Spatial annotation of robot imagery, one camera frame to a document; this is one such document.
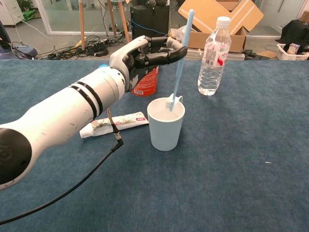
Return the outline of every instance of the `cup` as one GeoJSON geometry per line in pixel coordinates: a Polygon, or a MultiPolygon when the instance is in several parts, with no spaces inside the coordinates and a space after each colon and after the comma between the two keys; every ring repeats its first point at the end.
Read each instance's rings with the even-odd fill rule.
{"type": "Polygon", "coordinates": [[[182,96],[175,98],[173,111],[166,107],[169,98],[155,99],[147,107],[151,143],[160,151],[176,147],[185,112],[182,96]]]}

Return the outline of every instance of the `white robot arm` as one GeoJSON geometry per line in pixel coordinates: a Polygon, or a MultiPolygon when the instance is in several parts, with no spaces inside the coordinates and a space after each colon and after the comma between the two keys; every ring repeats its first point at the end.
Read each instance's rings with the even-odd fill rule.
{"type": "Polygon", "coordinates": [[[183,58],[187,48],[171,37],[138,37],[114,52],[109,65],[0,125],[0,189],[21,180],[48,147],[65,143],[131,91],[154,66],[183,58]]]}

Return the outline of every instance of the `water bottle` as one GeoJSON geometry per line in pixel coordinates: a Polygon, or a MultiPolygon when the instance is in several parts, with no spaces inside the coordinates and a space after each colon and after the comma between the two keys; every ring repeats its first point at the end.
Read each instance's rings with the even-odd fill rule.
{"type": "Polygon", "coordinates": [[[201,94],[207,96],[215,94],[221,82],[228,51],[232,44],[228,32],[230,21],[229,17],[218,17],[216,30],[206,40],[197,82],[201,94]]]}

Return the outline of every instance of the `toothbrush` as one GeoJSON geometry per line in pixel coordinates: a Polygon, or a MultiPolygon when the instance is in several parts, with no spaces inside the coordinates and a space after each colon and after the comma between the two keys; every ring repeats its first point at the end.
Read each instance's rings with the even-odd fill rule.
{"type": "MultiPolygon", "coordinates": [[[[193,17],[194,17],[194,10],[191,9],[189,11],[189,17],[187,20],[187,26],[186,26],[186,30],[184,34],[184,39],[183,39],[183,46],[188,46],[193,17]]],[[[180,77],[182,76],[182,72],[183,72],[183,64],[184,64],[184,58],[178,61],[178,66],[177,66],[177,71],[176,71],[176,84],[174,88],[173,98],[172,99],[168,98],[168,101],[166,103],[166,108],[168,108],[169,111],[173,111],[173,108],[174,108],[176,93],[177,93],[180,77]]]]}

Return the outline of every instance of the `blue felt surface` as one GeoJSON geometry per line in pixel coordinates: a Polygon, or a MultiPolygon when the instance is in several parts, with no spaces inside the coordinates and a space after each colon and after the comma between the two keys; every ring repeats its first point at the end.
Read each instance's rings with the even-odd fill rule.
{"type": "MultiPolygon", "coordinates": [[[[0,124],[99,64],[0,61],[0,124]]],[[[148,126],[124,130],[125,145],[75,192],[0,231],[308,231],[308,62],[228,62],[212,97],[197,90],[199,66],[184,65],[178,94],[186,114],[174,150],[155,150],[148,126]]],[[[113,115],[146,114],[152,99],[173,91],[175,71],[161,67],[157,92],[125,94],[113,115]]],[[[0,220],[65,192],[114,144],[112,134],[76,135],[46,150],[22,181],[0,191],[0,220]]]]}

